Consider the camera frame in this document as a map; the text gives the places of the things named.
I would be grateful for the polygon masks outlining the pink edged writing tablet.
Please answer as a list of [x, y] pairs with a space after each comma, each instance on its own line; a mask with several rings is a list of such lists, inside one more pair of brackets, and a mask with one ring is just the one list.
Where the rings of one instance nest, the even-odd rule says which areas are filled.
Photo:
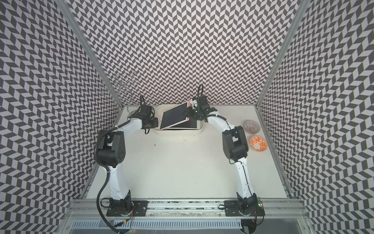
[[181, 123], [189, 121], [185, 111], [191, 107], [191, 102], [187, 101], [177, 106], [171, 107], [160, 114], [159, 130], [166, 130]]

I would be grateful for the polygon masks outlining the white framed writing tablet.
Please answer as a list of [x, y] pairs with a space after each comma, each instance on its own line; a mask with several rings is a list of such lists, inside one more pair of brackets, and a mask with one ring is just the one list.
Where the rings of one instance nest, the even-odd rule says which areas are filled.
[[189, 119], [188, 121], [180, 123], [176, 126], [173, 126], [172, 128], [176, 128], [176, 129], [197, 129], [198, 128], [197, 120]]

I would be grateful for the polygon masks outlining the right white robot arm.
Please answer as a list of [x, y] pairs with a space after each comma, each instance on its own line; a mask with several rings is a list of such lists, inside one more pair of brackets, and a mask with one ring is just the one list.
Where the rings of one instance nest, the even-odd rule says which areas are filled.
[[186, 109], [184, 115], [197, 121], [204, 121], [214, 126], [222, 134], [224, 154], [229, 163], [236, 168], [238, 210], [244, 216], [256, 215], [259, 203], [248, 175], [247, 153], [249, 146], [244, 128], [230, 124], [216, 108], [209, 105], [205, 95], [194, 97], [191, 100], [191, 106]]

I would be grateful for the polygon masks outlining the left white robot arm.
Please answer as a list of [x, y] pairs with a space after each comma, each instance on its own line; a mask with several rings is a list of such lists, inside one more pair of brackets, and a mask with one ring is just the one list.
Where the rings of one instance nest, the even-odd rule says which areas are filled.
[[111, 196], [108, 209], [117, 215], [127, 215], [134, 207], [130, 189], [124, 181], [124, 172], [120, 169], [126, 155], [125, 139], [136, 131], [144, 130], [147, 133], [156, 127], [158, 119], [154, 108], [142, 104], [125, 123], [98, 133], [94, 159], [109, 177], [107, 184], [110, 186]]

